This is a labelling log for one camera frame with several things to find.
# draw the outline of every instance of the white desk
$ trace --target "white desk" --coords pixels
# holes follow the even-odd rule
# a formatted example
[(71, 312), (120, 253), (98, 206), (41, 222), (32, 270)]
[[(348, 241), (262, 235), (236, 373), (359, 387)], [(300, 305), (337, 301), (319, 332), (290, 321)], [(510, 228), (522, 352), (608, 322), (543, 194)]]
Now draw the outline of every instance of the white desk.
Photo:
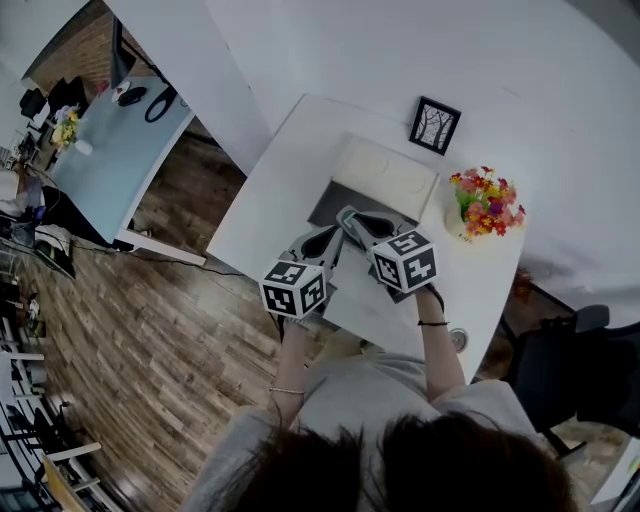
[(78, 138), (93, 146), (91, 155), (71, 147), (62, 152), (51, 176), (102, 238), (138, 245), (172, 258), (204, 265), (205, 258), (144, 237), (128, 229), (142, 196), (162, 162), (193, 119), (177, 97), (154, 123), (144, 114), (166, 85), (156, 77), (130, 78), (131, 87), (146, 87), (139, 103), (120, 107), (103, 92), (78, 124)]
[[(410, 143), (409, 127), (404, 124), (342, 103), (305, 96), (249, 175), (207, 252), (259, 280), (267, 265), (311, 228), (307, 218), (331, 179), (348, 133), (443, 174), (421, 225), (436, 244), (440, 277), (434, 284), (444, 298), (450, 327), (462, 327), (469, 333), (460, 361), (465, 377), (471, 380), (507, 299), (524, 231), (513, 230), (504, 238), (492, 236), (475, 246), (467, 246), (447, 233), (444, 213), (453, 192), (444, 174), (464, 169), (447, 168), (445, 159)], [(364, 255), (345, 245), (331, 281), (338, 291), (324, 318), (387, 351), (423, 357), (415, 299), (395, 305), (367, 275), (368, 269)]]
[(44, 104), (44, 107), (42, 107), (42, 109), (40, 110), (40, 112), (38, 112), (35, 116), (33, 116), (33, 121), (31, 122), (31, 124), (36, 128), (38, 128), (39, 130), (40, 128), (42, 128), (42, 125), (45, 123), (50, 113), (51, 113), (51, 105), (49, 105), (49, 102), (47, 101)]

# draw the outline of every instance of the picture frame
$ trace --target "picture frame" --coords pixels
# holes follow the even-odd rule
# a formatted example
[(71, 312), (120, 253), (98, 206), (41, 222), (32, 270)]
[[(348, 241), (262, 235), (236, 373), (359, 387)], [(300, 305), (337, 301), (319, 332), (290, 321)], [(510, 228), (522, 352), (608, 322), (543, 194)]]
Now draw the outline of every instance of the picture frame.
[(459, 110), (422, 96), (409, 140), (444, 155), (461, 115)]

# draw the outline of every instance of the white wall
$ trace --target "white wall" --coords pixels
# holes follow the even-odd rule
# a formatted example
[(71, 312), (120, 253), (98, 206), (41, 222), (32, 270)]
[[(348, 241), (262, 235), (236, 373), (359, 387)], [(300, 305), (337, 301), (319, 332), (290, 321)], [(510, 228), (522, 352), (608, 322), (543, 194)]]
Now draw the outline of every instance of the white wall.
[(269, 130), (275, 134), (302, 97), (291, 65), (281, 0), (207, 0)]
[(209, 133), (249, 174), (271, 141), (204, 0), (106, 0)]
[[(540, 284), (572, 304), (622, 286), (640, 301), (640, 68), (603, 30), (561, 0), (284, 5), (305, 92), (406, 123), (420, 95), (461, 110), (447, 160), (534, 182)], [(612, 306), (616, 323), (640, 320)]]
[(0, 0), (0, 60), (22, 78), (53, 36), (89, 0)]
[(20, 114), (20, 99), (26, 88), (9, 69), (0, 62), (0, 146), (11, 149), (22, 137), (29, 120)]

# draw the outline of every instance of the dark hair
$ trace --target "dark hair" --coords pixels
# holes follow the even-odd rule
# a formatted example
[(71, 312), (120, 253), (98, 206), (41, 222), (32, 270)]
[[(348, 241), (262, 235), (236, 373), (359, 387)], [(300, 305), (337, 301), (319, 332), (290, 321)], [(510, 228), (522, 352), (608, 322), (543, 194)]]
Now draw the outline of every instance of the dark hair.
[[(564, 468), (524, 436), (487, 428), (462, 414), (390, 423), (378, 446), (382, 463), (361, 464), (362, 433), (330, 440), (278, 431), (236, 475), (224, 510), (491, 510), (574, 512)], [(375, 492), (363, 490), (362, 474)]]

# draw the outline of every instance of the small plate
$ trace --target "small plate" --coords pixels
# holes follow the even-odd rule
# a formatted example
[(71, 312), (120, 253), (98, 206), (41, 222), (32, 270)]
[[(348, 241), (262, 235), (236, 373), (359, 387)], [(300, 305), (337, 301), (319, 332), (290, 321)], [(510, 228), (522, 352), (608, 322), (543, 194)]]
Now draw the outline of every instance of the small plate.
[(118, 87), (116, 87), (116, 90), (113, 91), (113, 95), (111, 96), (111, 103), (118, 101), (120, 96), (129, 90), (129, 87), (131, 87), (131, 82), (129, 82), (129, 80), (122, 82)]

